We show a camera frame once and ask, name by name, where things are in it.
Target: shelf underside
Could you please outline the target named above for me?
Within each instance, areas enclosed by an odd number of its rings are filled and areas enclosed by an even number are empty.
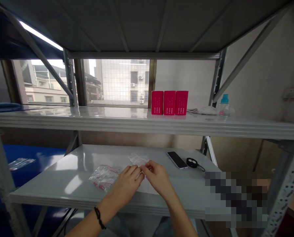
[[[71,51],[73,58],[112,53],[114,58],[153,59],[170,52],[177,54],[169,58],[187,57],[182,54],[187,52],[213,55],[289,2],[0,0],[0,6]],[[143,56],[148,52],[155,54]]]
[[[0,127],[294,140],[294,124],[254,118],[152,115],[148,109],[61,107],[0,113]]]

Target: plastic bag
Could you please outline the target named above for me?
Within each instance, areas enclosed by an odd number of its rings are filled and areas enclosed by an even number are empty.
[[[26,158],[17,158],[15,161],[9,163],[9,168],[13,168],[14,166],[22,163],[23,161],[26,161],[27,159]]]
[[[132,153],[128,158],[133,165],[137,165],[138,167],[145,165],[149,161],[147,156],[139,156],[136,153]]]
[[[9,163],[10,171],[18,170],[19,168],[24,167],[25,165],[28,165],[29,163],[34,162],[34,159],[27,159],[27,158],[17,158],[15,161],[12,161]]]
[[[107,165],[100,165],[89,180],[91,180],[96,187],[108,192],[118,178],[119,173],[119,169]]]
[[[19,163],[19,164],[13,166],[12,168],[10,168],[10,171],[18,170],[19,168],[22,168],[22,167],[24,167],[25,165],[28,165],[28,164],[30,164],[30,163],[32,163],[32,162],[34,162],[34,161],[35,161],[35,159],[26,159],[26,160],[23,161],[22,163]]]

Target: pink box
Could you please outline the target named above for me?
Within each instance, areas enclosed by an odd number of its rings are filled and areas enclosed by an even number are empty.
[[[177,91],[175,101],[175,114],[186,115],[188,91]]]
[[[151,114],[163,114],[163,91],[152,91]]]
[[[175,93],[176,91],[164,92],[163,114],[174,115],[175,112]]]

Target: shelf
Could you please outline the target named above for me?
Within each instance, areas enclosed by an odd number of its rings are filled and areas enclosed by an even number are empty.
[[[220,170],[196,150],[171,148],[145,148],[128,146],[82,145],[59,160],[44,172],[10,193],[11,202],[45,206],[92,209],[105,196],[105,192],[88,180],[100,165],[124,169],[131,165],[128,156],[136,153],[147,156],[165,166],[172,185],[181,202],[192,218],[205,218],[209,207],[216,207],[220,213],[231,213],[226,202],[210,193],[205,184],[205,173],[200,169],[179,170],[169,159],[167,152],[175,151],[182,159],[194,158],[207,172]],[[136,192],[123,211],[128,213],[149,213],[169,215],[167,205],[160,195]]]
[[[0,6],[72,58],[211,59],[290,2],[0,0]],[[56,27],[46,15],[56,16]]]
[[[0,113],[0,127],[294,140],[294,124],[212,115],[152,115],[148,109],[61,107]]]

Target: black bracelet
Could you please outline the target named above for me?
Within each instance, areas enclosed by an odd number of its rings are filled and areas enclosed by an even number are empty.
[[[98,219],[98,222],[99,222],[101,228],[106,229],[105,225],[103,225],[103,223],[102,223],[101,213],[100,213],[99,209],[97,207],[94,207],[94,210],[95,210],[95,213],[96,213],[96,216],[97,216],[97,219]]]

